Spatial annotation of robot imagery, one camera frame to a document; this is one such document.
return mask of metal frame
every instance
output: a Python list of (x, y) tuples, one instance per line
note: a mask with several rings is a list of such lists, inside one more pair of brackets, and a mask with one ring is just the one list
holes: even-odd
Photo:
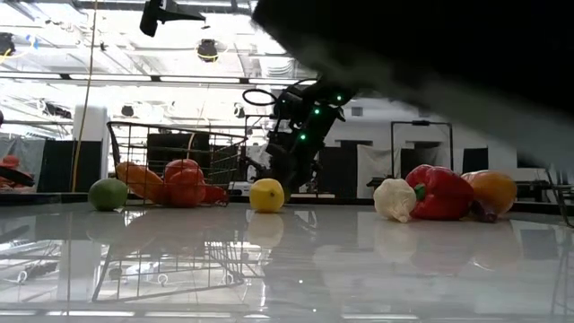
[(453, 132), (452, 124), (450, 122), (433, 122), (427, 120), (413, 120), (413, 121), (391, 121), (391, 176), (395, 177), (395, 125), (411, 125), (414, 127), (428, 127), (430, 125), (447, 126), (448, 127), (448, 141), (450, 151), (450, 169), (455, 168), (454, 148), (453, 148)]
[[(566, 206), (566, 201), (564, 199), (564, 195), (563, 192), (564, 191), (571, 191), (572, 190), (572, 186), (563, 186), (560, 185), (555, 185), (554, 181), (552, 180), (552, 174), (550, 173), (550, 171), (548, 169), (545, 169), (546, 172), (546, 176), (548, 177), (548, 182), (550, 183), (550, 188), (552, 191), (552, 194), (554, 195), (554, 198), (556, 199), (556, 204), (558, 205), (558, 209), (560, 210), (560, 214), (562, 215), (562, 219), (564, 220), (564, 223), (566, 224), (566, 226), (568, 226), (569, 228), (574, 229), (574, 225), (572, 223), (570, 223), (570, 219), (569, 219), (569, 215), (568, 215), (568, 207)], [(560, 172), (558, 171), (556, 173), (558, 181), (560, 181)]]

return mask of cable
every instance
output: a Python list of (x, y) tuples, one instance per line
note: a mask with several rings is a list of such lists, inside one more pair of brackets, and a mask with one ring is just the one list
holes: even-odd
[[(263, 94), (267, 94), (267, 95), (269, 95), (269, 96), (273, 99), (273, 101), (271, 101), (271, 102), (269, 102), (269, 103), (258, 103), (258, 102), (254, 102), (254, 101), (249, 100), (249, 99), (247, 98), (247, 94), (250, 94), (250, 93), (263, 93)], [(249, 89), (249, 90), (245, 90), (245, 91), (243, 92), (243, 94), (241, 94), (241, 96), (243, 97), (243, 100), (244, 100), (245, 102), (251, 104), (252, 106), (256, 106), (256, 107), (266, 107), (266, 106), (268, 106), (268, 105), (272, 105), (272, 104), (275, 104), (275, 103), (277, 102), (277, 97), (276, 97), (276, 96), (274, 96), (274, 95), (273, 95), (271, 92), (269, 92), (269, 91), (265, 91), (265, 90), (261, 90), (261, 89)]]
[(36, 41), (36, 37), (30, 37), (30, 46), (28, 47), (28, 50), (26, 50), (25, 52), (18, 54), (18, 55), (13, 55), (13, 56), (9, 56), (10, 53), (12, 52), (11, 49), (7, 49), (3, 55), (0, 57), (0, 65), (4, 63), (4, 61), (6, 59), (15, 59), (15, 58), (20, 58), (20, 57), (24, 57), (26, 55), (28, 55), (31, 50), (34, 48), (34, 42)]
[(93, 73), (93, 48), (96, 42), (96, 17), (98, 16), (98, 0), (93, 2), (93, 24), (91, 33), (90, 46), (90, 70), (88, 71), (88, 83), (86, 84), (86, 97), (83, 102), (82, 122), (80, 123), (80, 134), (78, 135), (78, 146), (74, 152), (74, 168), (72, 170), (72, 193), (75, 193), (75, 187), (78, 178), (78, 161), (80, 160), (80, 147), (82, 146), (83, 125), (86, 121), (86, 112), (88, 110), (88, 99), (90, 98), (91, 75)]
[(296, 83), (294, 83), (292, 86), (297, 86), (303, 82), (307, 82), (307, 81), (318, 81), (317, 78), (314, 77), (310, 77), (310, 78), (306, 78), (306, 79), (302, 79), (302, 80), (298, 80)]

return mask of tomato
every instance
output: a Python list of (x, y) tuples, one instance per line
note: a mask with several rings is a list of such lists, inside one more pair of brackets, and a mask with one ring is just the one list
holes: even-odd
[(204, 203), (207, 204), (215, 204), (218, 202), (227, 203), (229, 198), (227, 197), (227, 193), (223, 188), (206, 185), (205, 186), (205, 198)]
[(205, 198), (204, 174), (199, 169), (184, 169), (168, 179), (170, 204), (193, 207)]
[(167, 182), (173, 175), (185, 169), (197, 169), (201, 171), (199, 164), (194, 160), (184, 159), (184, 160), (170, 161), (167, 165), (165, 165), (165, 170), (163, 171), (163, 180)]

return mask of green lime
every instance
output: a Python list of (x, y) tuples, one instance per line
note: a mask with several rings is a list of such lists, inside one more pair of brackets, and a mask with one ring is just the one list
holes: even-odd
[(127, 186), (117, 179), (100, 179), (88, 192), (88, 201), (98, 211), (113, 211), (127, 200)]

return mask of yellow lemon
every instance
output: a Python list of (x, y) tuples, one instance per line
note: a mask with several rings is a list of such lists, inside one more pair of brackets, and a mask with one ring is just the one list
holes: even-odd
[(260, 213), (279, 211), (285, 201), (281, 183), (275, 179), (260, 179), (249, 190), (251, 208)]

